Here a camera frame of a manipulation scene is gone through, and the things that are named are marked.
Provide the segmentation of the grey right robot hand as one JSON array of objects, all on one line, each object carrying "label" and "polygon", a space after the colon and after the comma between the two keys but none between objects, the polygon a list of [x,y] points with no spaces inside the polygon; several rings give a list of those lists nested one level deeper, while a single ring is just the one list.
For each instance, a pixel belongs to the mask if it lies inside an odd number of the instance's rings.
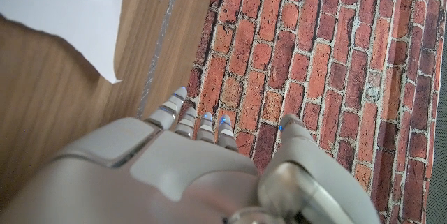
[{"label": "grey right robot hand", "polygon": [[263,172],[231,120],[182,111],[179,88],[147,119],[118,119],[59,151],[2,223],[378,223],[364,188],[294,114]]}]

